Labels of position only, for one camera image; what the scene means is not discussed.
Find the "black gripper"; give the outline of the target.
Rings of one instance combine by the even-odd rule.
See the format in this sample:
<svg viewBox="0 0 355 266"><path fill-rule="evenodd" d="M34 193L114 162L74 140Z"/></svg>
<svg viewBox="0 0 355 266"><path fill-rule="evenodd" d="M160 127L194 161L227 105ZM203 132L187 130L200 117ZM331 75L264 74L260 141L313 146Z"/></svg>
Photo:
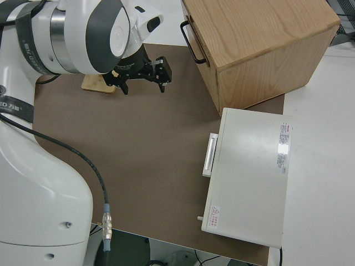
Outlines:
<svg viewBox="0 0 355 266"><path fill-rule="evenodd" d="M172 81L172 70L167 59L158 57L151 61L143 45L133 55L121 58L113 70L117 76L110 71L103 74L103 79L107 86L120 88L124 95L129 92L126 81L138 78L139 73L146 75L148 81L157 83L161 93L165 92L166 85Z"/></svg>

